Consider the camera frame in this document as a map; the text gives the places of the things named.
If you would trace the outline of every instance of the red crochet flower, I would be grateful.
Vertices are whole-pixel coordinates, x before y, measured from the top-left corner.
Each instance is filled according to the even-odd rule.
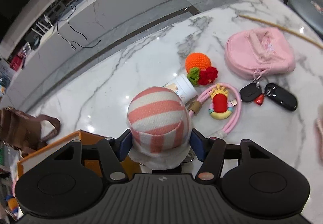
[[[200,85],[207,85],[213,83],[218,77],[218,70],[215,67],[207,67],[205,70],[200,71],[200,79],[197,81]]]

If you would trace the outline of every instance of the pink pouch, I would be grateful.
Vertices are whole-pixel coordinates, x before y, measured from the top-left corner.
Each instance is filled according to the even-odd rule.
[[[259,28],[232,35],[225,48],[225,62],[231,71],[246,80],[295,69],[293,51],[277,28]]]

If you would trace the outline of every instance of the red heart charm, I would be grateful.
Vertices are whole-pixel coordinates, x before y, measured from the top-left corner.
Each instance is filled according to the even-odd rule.
[[[257,104],[257,105],[262,105],[263,102],[264,102],[264,94],[261,94],[259,95],[255,100],[254,102]]]

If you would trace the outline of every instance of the dark floor border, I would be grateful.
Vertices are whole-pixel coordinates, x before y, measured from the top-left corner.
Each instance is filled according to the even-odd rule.
[[[85,67],[86,65],[88,65],[90,62],[92,62],[93,60],[97,59],[98,57],[100,57],[101,55],[105,54],[107,51],[111,50],[112,48],[118,46],[119,44],[127,41],[128,39],[138,35],[139,33],[142,33],[143,31],[148,30],[149,28],[152,28],[164,21],[167,21],[171,18],[174,18],[176,16],[179,16],[185,12],[189,12],[192,15],[197,15],[200,13],[200,11],[195,8],[193,5],[187,7],[187,8],[183,8],[180,10],[177,10],[171,14],[168,14],[162,18],[159,18],[151,23],[146,24],[145,26],[142,26],[141,28],[127,34],[126,36],[122,37],[121,39],[115,41],[114,43],[108,45],[107,47],[105,47],[104,49],[102,49],[101,51],[99,51],[98,53],[96,53],[95,55],[93,55],[92,57],[88,58],[86,61],[84,61],[82,64],[80,64],[78,67],[76,67],[75,69],[73,69],[72,71],[70,71],[68,74],[66,74],[61,80],[59,80],[57,83],[55,83],[51,88],[48,89],[47,92],[45,92],[40,98],[37,99],[37,102],[41,101],[42,99],[44,99],[46,96],[48,96],[53,90],[55,90],[58,86],[62,85],[67,79],[69,79],[69,77],[71,77],[73,74],[75,74],[77,71],[81,70],[83,67]],[[35,103],[28,107],[28,110],[30,110],[33,106],[35,105]]]

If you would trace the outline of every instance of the white cup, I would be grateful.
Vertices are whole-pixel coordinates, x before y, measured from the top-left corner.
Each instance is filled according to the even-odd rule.
[[[186,78],[185,74],[176,76],[173,80],[165,84],[164,87],[175,92],[184,104],[197,96],[197,91]]]

